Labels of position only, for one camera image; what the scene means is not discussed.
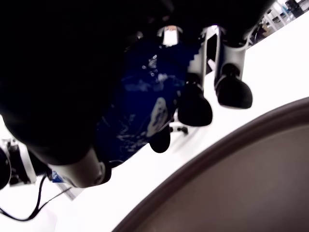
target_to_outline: silver metal part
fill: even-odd
[[[233,64],[239,69],[239,76],[237,78],[241,80],[245,63],[246,49],[247,45],[241,47],[227,46],[222,41],[222,32],[219,33],[217,39],[215,79],[220,80],[224,65]]]
[[[61,166],[49,164],[48,166],[67,183],[79,188],[99,185],[105,176],[105,165],[98,161],[93,148],[76,163]]]
[[[30,183],[35,183],[37,181],[37,176],[35,174],[34,168],[32,166],[32,162],[28,153],[28,149],[26,147],[26,145],[24,145],[23,143],[19,142],[18,143],[18,147],[19,147],[19,154],[20,154],[20,158],[21,161],[24,165],[24,169],[26,171],[26,174],[29,178]]]
[[[190,61],[187,72],[197,74],[201,79],[201,86],[204,87],[204,78],[206,76],[207,66],[207,30],[204,31],[204,42],[201,44],[201,48],[198,54],[194,55],[194,59]]]
[[[4,152],[4,154],[7,157],[5,165],[10,168],[11,174],[10,174],[10,177],[7,179],[7,183],[9,183],[11,176],[12,176],[12,166],[11,166],[11,162],[10,162],[10,153],[9,153],[9,150],[8,150],[8,147],[7,147],[7,142],[3,139],[0,139],[0,149],[2,149],[2,151]]]

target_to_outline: brown curved edge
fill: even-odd
[[[202,171],[263,137],[309,123],[309,98],[281,106],[245,124],[210,146],[173,173],[143,199],[113,230],[136,230],[162,203]]]

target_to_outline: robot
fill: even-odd
[[[52,170],[75,187],[101,185],[145,144],[164,152],[176,110],[185,125],[209,125],[203,29],[211,25],[220,28],[218,102],[250,108],[252,93],[241,80],[247,37],[272,3],[2,3],[8,23],[0,113],[15,138],[1,142],[0,188]],[[163,46],[157,35],[167,25],[182,29],[175,46]]]

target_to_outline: white surface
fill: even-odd
[[[16,218],[27,218],[33,211],[38,198],[38,190],[41,178],[35,185],[8,186],[0,191],[0,207]],[[60,193],[60,189],[48,180],[45,180],[42,188],[41,203],[48,201]],[[0,231],[3,232],[54,232],[57,218],[61,216],[60,209],[66,208],[71,201],[65,195],[48,203],[45,208],[31,221],[19,222],[0,215]]]
[[[172,133],[170,148],[163,154],[153,152],[148,145],[144,147],[113,170],[107,184],[86,189],[65,217],[59,218],[56,231],[72,231],[74,225],[76,232],[110,232],[144,197],[199,152],[261,114],[309,96],[308,24],[306,13],[247,51],[243,80],[253,92],[251,109],[219,106],[210,73],[205,80],[205,97],[213,109],[212,124],[189,128],[186,137]]]

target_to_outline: black cable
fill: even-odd
[[[62,193],[65,193],[67,191],[69,191],[72,187],[67,188],[66,190],[62,191],[61,193],[59,193],[58,195],[56,195],[55,197],[53,197],[52,199],[50,199],[49,201],[45,202],[41,207],[40,206],[40,202],[41,202],[41,194],[42,194],[42,187],[43,187],[43,182],[45,180],[46,176],[44,176],[40,182],[40,186],[39,186],[39,194],[38,194],[38,200],[37,200],[37,204],[33,210],[33,212],[31,213],[31,215],[28,218],[25,219],[19,219],[19,218],[15,218],[13,216],[11,216],[10,214],[8,214],[7,212],[5,212],[3,209],[0,208],[0,214],[3,214],[11,219],[14,219],[16,221],[29,221],[34,219],[37,214],[41,211],[41,209],[47,205],[47,203],[49,203],[51,200],[55,199],[56,197],[60,196]]]

